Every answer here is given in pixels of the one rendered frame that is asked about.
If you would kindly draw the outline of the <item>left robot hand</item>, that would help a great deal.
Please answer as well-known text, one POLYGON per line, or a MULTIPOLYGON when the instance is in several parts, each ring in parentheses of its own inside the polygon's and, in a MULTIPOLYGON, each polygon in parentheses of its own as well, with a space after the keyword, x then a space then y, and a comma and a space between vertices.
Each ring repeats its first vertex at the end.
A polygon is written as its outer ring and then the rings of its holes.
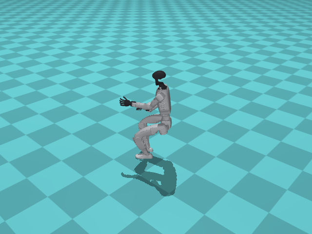
MULTIPOLYGON (((125 97, 124 97, 125 98, 125 97)), ((126 99, 126 98, 125 98, 126 99)), ((120 105, 121 106, 132 106, 132 102, 133 103, 136 103, 135 101, 129 101, 128 99, 126 99, 126 100, 123 100, 123 99, 121 99, 120 98, 120 105), (122 100, 122 101, 121 101, 122 100)))

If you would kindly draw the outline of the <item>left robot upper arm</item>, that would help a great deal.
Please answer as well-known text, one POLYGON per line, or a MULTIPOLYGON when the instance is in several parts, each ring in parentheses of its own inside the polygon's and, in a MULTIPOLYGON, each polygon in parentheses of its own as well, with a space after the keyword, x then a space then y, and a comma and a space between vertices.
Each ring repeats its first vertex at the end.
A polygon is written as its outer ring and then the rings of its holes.
POLYGON ((149 110, 153 109, 157 104, 162 102, 164 98, 165 98, 165 94, 163 92, 157 94, 156 97, 151 102, 147 103, 150 106, 149 110))

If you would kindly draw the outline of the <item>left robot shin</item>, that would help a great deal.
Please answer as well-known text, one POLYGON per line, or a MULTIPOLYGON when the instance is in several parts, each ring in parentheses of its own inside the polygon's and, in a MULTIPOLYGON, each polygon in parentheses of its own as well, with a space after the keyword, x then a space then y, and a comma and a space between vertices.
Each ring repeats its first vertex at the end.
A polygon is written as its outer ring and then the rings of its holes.
POLYGON ((146 155, 148 156, 149 152, 146 148, 146 143, 144 141, 144 139, 142 139, 141 137, 135 137, 135 139, 133 138, 134 143, 136 144, 136 146, 146 155))

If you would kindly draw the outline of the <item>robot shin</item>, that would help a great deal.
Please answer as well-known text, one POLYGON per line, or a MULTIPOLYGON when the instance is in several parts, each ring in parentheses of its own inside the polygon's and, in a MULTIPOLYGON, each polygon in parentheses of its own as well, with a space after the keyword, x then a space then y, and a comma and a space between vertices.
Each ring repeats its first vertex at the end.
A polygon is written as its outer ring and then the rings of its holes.
POLYGON ((134 143, 136 144, 136 146, 146 155, 148 156, 149 152, 146 148, 146 143, 144 141, 144 139, 142 139, 141 137, 135 137, 135 139, 133 138, 134 143))
MULTIPOLYGON (((139 130, 141 130, 141 128, 139 128, 139 130)), ((144 141, 146 143, 146 146, 147 146, 146 148, 148 149, 150 147, 149 136, 143 136, 143 139, 144 139, 144 141)))

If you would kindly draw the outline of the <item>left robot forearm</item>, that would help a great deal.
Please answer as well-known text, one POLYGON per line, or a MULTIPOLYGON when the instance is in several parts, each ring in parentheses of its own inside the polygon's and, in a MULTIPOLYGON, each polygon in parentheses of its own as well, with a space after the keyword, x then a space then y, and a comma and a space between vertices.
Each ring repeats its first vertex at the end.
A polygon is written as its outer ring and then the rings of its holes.
POLYGON ((132 102, 132 106, 136 107, 136 108, 141 108, 143 110, 149 110, 150 109, 150 106, 146 103, 140 103, 140 102, 133 103, 132 102))

